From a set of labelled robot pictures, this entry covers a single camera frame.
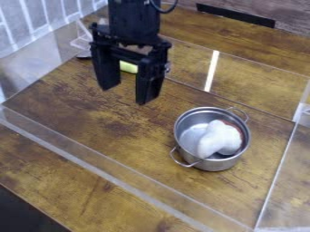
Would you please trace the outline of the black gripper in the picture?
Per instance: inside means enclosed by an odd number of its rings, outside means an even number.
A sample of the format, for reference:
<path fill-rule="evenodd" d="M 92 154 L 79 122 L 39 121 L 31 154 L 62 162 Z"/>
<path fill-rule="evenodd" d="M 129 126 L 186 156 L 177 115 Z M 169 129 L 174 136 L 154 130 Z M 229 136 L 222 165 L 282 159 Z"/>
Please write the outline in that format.
<path fill-rule="evenodd" d="M 104 91 L 122 82 L 121 60 L 142 60 L 135 78 L 135 102 L 139 105 L 161 95 L 171 48 L 171 44 L 159 37 L 161 15 L 171 12 L 173 8 L 162 8 L 162 0 L 108 0 L 108 24 L 90 25 L 92 64 L 96 81 Z M 122 48 L 129 45 L 149 46 L 151 51 L 146 58 Z"/>

